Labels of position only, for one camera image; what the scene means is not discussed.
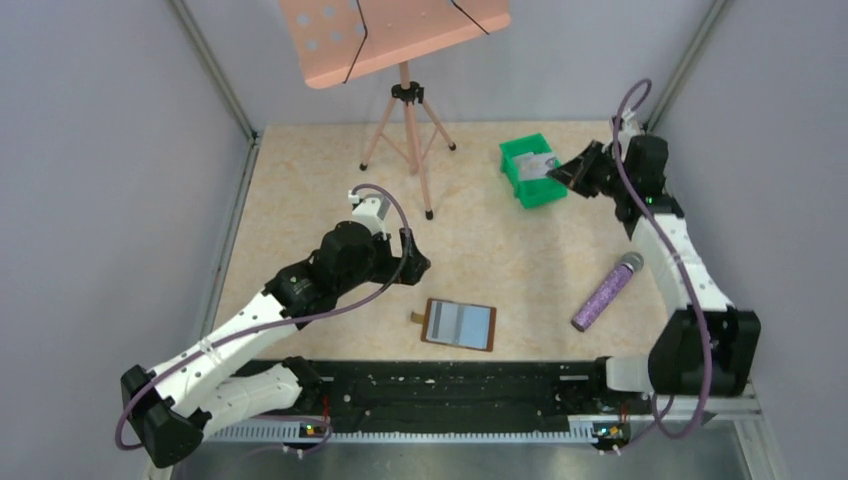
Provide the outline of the white VIP card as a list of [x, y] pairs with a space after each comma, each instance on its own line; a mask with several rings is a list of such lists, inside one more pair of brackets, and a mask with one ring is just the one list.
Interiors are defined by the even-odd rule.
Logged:
[[521, 182], [543, 179], [559, 165], [557, 157], [551, 152], [528, 152], [514, 157], [513, 161]]

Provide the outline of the brown leather card holder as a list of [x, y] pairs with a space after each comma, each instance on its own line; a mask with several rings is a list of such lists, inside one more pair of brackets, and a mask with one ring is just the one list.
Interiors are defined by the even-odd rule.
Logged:
[[481, 352], [494, 350], [495, 307], [429, 298], [425, 310], [411, 312], [409, 319], [421, 327], [422, 342]]

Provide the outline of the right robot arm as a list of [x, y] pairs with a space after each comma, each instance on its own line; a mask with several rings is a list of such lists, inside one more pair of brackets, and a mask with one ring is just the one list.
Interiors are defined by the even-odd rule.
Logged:
[[761, 322], [736, 307], [697, 253], [677, 200], [665, 191], [666, 140], [632, 137], [618, 162], [612, 147], [591, 142], [548, 177], [585, 198], [603, 195], [653, 275], [669, 316], [650, 351], [605, 360], [609, 389], [697, 396], [710, 378], [712, 397], [737, 397], [747, 384]]

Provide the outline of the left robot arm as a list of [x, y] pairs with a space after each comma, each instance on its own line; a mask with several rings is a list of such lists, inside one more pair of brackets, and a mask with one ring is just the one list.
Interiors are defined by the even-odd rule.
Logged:
[[360, 222], [338, 223], [306, 259], [282, 268], [225, 325], [153, 369], [121, 377], [118, 449], [143, 449], [158, 468], [174, 466], [220, 430], [256, 415], [312, 404], [320, 376], [287, 357], [247, 377], [237, 371], [306, 325], [351, 312], [393, 285], [414, 286], [430, 269], [409, 228], [402, 252], [391, 236]]

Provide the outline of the green plastic bin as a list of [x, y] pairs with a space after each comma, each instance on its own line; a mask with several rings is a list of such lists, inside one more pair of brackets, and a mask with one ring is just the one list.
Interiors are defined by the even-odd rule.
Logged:
[[546, 138], [541, 133], [510, 140], [500, 144], [501, 172], [513, 188], [513, 195], [525, 209], [540, 207], [567, 196], [567, 188], [550, 178], [521, 182], [513, 158], [528, 152], [551, 152], [555, 156]]

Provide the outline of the purple glitter microphone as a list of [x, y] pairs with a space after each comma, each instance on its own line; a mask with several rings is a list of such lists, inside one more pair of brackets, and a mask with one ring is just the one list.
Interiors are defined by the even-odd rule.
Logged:
[[579, 332], [588, 330], [643, 266], [640, 253], [625, 253], [572, 317], [572, 326]]

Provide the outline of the pink music stand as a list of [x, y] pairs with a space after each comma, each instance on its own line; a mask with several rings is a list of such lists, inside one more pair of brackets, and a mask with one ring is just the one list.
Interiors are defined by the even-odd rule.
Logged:
[[418, 176], [425, 217], [433, 219], [425, 172], [431, 144], [420, 138], [417, 111], [427, 114], [434, 127], [432, 135], [441, 137], [449, 150], [457, 145], [426, 99], [424, 87], [412, 79], [410, 63], [506, 28], [511, 23], [509, 1], [281, 0], [278, 5], [308, 87], [327, 89], [397, 68], [399, 81], [391, 88], [359, 167], [367, 170], [378, 143], [389, 139], [385, 127], [394, 108], [400, 107], [406, 146], [396, 151], [411, 174]]

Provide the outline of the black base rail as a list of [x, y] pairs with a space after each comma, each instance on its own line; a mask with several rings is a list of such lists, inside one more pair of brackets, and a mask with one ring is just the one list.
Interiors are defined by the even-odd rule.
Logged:
[[274, 419], [288, 445], [572, 442], [595, 444], [650, 413], [639, 393], [609, 390], [597, 361], [252, 360], [203, 401], [213, 437]]

